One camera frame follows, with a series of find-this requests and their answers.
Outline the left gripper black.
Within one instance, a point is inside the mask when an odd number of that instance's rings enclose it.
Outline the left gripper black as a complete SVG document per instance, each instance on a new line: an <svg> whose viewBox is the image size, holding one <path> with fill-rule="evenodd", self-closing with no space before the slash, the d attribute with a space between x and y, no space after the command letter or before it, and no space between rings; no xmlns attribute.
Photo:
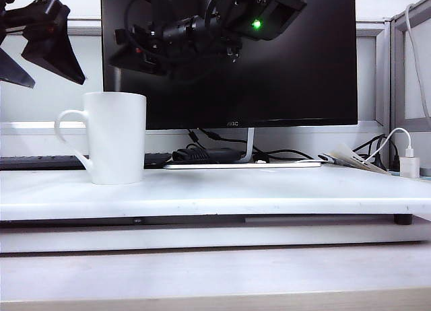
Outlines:
<svg viewBox="0 0 431 311"><path fill-rule="evenodd" d="M22 53L27 61L69 81L82 85L85 75L68 37L70 9L59 0L37 0L6 10L15 0L1 0L1 42L8 34L21 32L28 43ZM33 88L35 81L1 49L1 81Z"/></svg>

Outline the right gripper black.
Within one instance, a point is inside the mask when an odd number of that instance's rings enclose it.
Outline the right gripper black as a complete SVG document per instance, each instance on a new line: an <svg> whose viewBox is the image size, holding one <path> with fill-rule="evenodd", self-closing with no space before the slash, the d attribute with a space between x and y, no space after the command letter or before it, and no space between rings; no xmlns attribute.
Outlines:
<svg viewBox="0 0 431 311"><path fill-rule="evenodd" d="M157 74L159 69L168 78L177 77L179 59L168 57L162 40L153 31L147 31L141 26L133 25L129 32L139 47L136 47L127 37L126 29L119 28L114 32L115 41L120 49L108 58L110 65L119 69L128 69L148 74ZM150 53L160 54L156 58Z"/></svg>

